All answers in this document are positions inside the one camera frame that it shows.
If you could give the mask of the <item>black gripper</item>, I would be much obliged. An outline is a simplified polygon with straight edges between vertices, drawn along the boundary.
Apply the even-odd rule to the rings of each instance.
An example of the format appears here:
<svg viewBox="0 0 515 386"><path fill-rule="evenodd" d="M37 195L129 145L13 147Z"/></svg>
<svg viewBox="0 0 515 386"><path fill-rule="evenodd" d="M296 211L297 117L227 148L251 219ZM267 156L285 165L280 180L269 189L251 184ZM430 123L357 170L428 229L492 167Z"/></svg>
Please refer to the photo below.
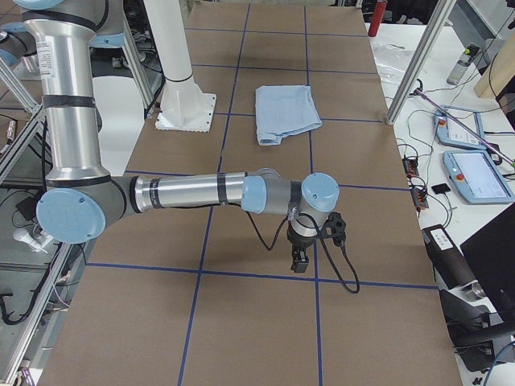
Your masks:
<svg viewBox="0 0 515 386"><path fill-rule="evenodd" d="M291 271L294 273L305 273L307 271L307 267L309 266L309 257L306 254L306 250L308 247L313 245L317 239L319 239L319 236L322 236L322 238L325 240L332 240L336 247L340 247L344 252L346 251L346 223L340 213L332 211L328 215L325 223L319 226L320 234L316 232L315 225L305 216L304 213L301 214L299 219L306 220L308 222L307 229L314 231L315 235L303 236L300 231L295 230L294 226L296 224L299 225L297 220L291 221L289 223L286 236L287 239L292 243L292 264L290 267Z"/></svg>

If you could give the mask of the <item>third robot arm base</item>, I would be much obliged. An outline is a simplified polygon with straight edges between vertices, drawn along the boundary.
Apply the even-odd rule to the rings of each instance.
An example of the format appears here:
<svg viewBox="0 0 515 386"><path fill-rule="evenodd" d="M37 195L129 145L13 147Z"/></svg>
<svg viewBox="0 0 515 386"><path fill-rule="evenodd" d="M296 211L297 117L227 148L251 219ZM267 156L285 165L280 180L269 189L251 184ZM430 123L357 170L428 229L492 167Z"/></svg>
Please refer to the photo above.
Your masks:
<svg viewBox="0 0 515 386"><path fill-rule="evenodd" d="M23 23L1 25L1 58L21 80L40 80L35 39Z"/></svg>

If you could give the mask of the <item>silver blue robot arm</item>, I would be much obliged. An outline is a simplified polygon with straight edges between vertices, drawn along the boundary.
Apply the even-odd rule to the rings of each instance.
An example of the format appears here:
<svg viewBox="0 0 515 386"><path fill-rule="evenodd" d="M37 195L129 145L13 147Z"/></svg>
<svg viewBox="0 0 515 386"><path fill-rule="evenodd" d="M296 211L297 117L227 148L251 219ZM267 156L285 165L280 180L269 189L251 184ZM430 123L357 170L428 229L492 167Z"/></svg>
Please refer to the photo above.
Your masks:
<svg viewBox="0 0 515 386"><path fill-rule="evenodd" d="M271 169L150 179L124 175L140 125L104 118L95 97L90 51L125 42L120 1L21 1L23 25L35 39L52 167L36 206L44 232L67 244L99 237L108 226L151 209L238 206L248 216L277 214L302 273L307 249L332 240L345 246L335 207L336 181L324 173L301 181Z"/></svg>

